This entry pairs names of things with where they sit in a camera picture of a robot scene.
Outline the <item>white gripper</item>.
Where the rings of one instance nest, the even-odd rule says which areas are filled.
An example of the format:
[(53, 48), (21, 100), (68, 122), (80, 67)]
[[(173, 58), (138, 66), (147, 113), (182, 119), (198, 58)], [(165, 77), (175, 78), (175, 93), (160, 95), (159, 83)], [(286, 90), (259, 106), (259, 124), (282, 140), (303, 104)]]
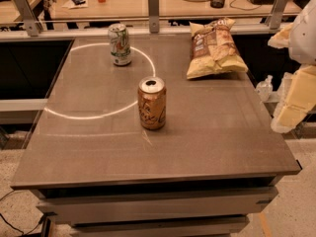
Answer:
[(288, 48), (292, 60), (310, 64), (301, 65), (291, 76), (286, 97), (276, 106), (271, 128), (288, 133), (316, 106), (316, 0), (310, 0), (293, 23), (274, 34), (268, 46)]

